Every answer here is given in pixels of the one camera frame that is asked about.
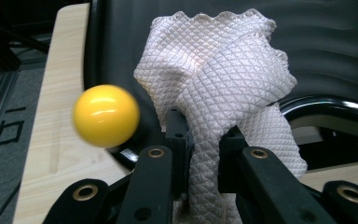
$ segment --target gray carpet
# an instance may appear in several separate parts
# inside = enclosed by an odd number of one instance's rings
[[[0,80],[17,76],[0,116],[0,223],[13,221],[47,58],[36,50],[15,51],[22,61],[20,71],[0,70]]]

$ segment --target wooden table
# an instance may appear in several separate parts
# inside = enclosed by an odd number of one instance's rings
[[[72,106],[83,86],[88,12],[89,5],[83,4],[58,13],[15,223],[41,223],[61,193],[77,180],[97,178],[112,184],[128,173],[105,150],[83,142],[71,123]],[[301,182],[321,190],[326,181],[339,179],[358,184],[358,163],[309,172]]]

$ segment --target ribbed black surface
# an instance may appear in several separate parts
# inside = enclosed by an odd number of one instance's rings
[[[112,83],[130,91],[142,108],[141,128],[134,139],[149,138],[145,143],[152,144],[155,141],[150,139],[159,139],[156,112],[133,78],[152,20],[180,10],[189,17],[201,12],[216,16],[251,7],[276,21],[271,46],[288,54],[289,69],[297,78],[298,85],[283,103],[318,94],[358,102],[358,0],[94,0],[85,51],[85,88]]]

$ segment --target towel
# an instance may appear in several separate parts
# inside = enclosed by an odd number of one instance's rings
[[[286,54],[269,45],[275,28],[255,9],[214,18],[177,12],[153,20],[134,76],[153,100],[161,130],[176,106],[195,142],[189,195],[174,204],[174,223],[241,223],[235,197],[217,189],[219,141],[236,125],[249,146],[272,150],[296,177],[306,172],[276,103],[296,79]]]

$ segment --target ball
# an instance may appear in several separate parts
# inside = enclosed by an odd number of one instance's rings
[[[96,147],[116,147],[135,133],[140,110],[135,98],[114,85],[84,91],[77,99],[73,121],[79,135]]]

